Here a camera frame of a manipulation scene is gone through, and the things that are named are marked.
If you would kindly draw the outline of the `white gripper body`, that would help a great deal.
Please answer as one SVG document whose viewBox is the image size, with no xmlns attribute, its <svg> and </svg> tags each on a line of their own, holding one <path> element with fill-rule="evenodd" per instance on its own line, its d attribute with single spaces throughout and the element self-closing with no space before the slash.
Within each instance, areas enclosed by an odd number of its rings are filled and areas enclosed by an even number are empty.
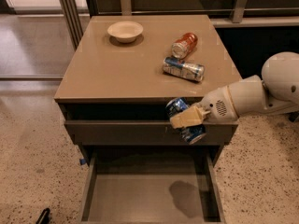
<svg viewBox="0 0 299 224">
<path fill-rule="evenodd" d="M 206 94 L 199 102 L 200 106 L 208 111 L 206 122 L 237 121 L 231 94 L 227 86 L 218 88 Z"/>
</svg>

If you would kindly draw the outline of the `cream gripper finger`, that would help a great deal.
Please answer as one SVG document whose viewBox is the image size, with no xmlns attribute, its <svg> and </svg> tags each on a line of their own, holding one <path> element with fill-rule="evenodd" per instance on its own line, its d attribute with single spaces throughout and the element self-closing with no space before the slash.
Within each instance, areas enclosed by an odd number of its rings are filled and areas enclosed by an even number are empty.
<svg viewBox="0 0 299 224">
<path fill-rule="evenodd" d="M 172 117 L 170 123 L 174 129 L 201 125 L 209 113 L 209 110 L 205 110 L 200 105 L 192 105 Z"/>
</svg>

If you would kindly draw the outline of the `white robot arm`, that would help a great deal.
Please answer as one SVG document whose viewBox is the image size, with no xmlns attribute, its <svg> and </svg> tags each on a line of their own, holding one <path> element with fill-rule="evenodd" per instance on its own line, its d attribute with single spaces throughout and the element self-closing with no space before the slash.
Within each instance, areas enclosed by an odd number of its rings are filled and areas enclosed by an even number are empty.
<svg viewBox="0 0 299 224">
<path fill-rule="evenodd" d="M 175 128 L 205 122 L 223 123 L 251 114 L 276 115 L 299 109 L 299 54 L 280 52 L 263 65 L 262 77 L 252 76 L 206 94 L 170 119 Z"/>
</svg>

